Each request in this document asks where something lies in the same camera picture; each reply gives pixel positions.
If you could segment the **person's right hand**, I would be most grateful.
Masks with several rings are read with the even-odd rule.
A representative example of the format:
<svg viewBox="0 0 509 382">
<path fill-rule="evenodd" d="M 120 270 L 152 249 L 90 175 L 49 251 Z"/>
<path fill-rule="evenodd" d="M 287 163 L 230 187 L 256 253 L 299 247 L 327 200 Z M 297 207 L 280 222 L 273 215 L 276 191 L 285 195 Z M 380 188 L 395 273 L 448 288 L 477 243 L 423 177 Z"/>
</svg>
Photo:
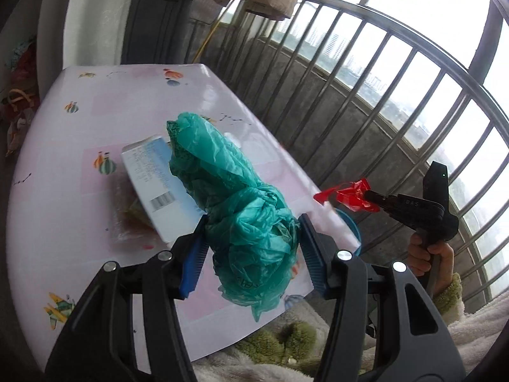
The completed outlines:
<svg viewBox="0 0 509 382">
<path fill-rule="evenodd" d="M 407 250 L 406 264 L 416 277 L 422 277 L 431 270 L 433 257 L 440 259 L 433 296 L 439 295 L 452 283 L 454 250 L 448 243 L 440 241 L 424 248 L 422 237 L 414 233 Z"/>
</svg>

